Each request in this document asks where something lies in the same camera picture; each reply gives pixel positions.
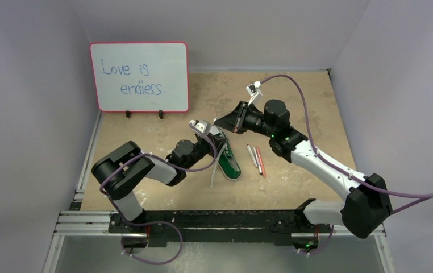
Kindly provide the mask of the green canvas sneaker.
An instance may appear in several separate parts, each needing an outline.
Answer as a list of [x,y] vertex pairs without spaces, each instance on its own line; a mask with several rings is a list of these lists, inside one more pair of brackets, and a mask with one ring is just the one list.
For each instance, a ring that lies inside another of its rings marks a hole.
[[217,148],[218,166],[228,180],[238,180],[242,171],[231,149],[226,133],[218,126],[212,126],[210,134],[214,137]]

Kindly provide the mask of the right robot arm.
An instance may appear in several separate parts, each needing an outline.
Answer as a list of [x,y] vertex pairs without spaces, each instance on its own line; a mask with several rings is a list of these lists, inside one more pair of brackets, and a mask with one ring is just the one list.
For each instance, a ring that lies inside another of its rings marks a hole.
[[367,238],[393,211],[385,193],[385,180],[374,173],[366,176],[314,147],[309,137],[290,123],[290,112],[281,100],[269,100],[264,110],[240,101],[215,125],[235,134],[248,130],[269,137],[269,146],[279,157],[313,174],[338,194],[341,201],[309,199],[300,205],[294,223],[301,231],[317,224],[344,226],[358,238]]

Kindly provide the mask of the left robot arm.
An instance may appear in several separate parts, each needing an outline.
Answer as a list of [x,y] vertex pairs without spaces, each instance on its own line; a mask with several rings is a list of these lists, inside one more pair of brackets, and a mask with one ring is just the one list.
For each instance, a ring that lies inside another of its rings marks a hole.
[[128,141],[97,161],[91,173],[124,216],[123,226],[137,233],[143,229],[147,219],[133,190],[144,178],[172,187],[183,181],[188,170],[206,155],[217,154],[218,151],[214,151],[211,144],[199,136],[195,143],[179,141],[163,160],[143,156],[141,148],[135,142]]

